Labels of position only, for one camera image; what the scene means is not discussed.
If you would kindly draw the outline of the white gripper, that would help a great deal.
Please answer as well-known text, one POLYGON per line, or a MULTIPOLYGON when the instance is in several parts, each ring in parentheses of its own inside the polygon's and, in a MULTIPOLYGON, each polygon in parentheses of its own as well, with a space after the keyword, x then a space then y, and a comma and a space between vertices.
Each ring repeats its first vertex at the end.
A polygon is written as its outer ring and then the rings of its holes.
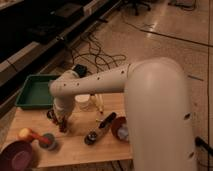
POLYGON ((75 108, 74 98, 55 98, 53 100, 53 110, 57 120, 61 122, 63 119, 67 120, 75 108))

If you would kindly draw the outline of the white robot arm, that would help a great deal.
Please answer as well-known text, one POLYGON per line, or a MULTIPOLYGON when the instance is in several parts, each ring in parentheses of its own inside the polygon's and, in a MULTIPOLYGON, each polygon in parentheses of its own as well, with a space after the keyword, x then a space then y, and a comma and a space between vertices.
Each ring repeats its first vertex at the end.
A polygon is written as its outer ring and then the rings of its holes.
POLYGON ((49 90, 62 116, 76 95, 122 92, 135 171, 197 171, 187 75, 176 61, 147 59, 84 78, 68 70, 49 90))

